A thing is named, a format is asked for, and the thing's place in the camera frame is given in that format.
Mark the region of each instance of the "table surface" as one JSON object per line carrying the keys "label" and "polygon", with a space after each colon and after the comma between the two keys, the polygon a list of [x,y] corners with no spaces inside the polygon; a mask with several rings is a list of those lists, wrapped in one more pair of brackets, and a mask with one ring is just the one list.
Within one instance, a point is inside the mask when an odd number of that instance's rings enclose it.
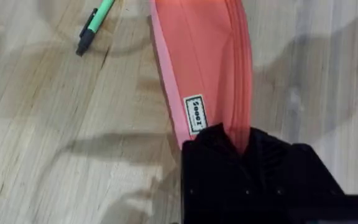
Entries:
{"label": "table surface", "polygon": [[[180,221],[180,152],[146,0],[0,0],[0,223]],[[311,144],[358,194],[358,0],[243,0],[253,126]]]}

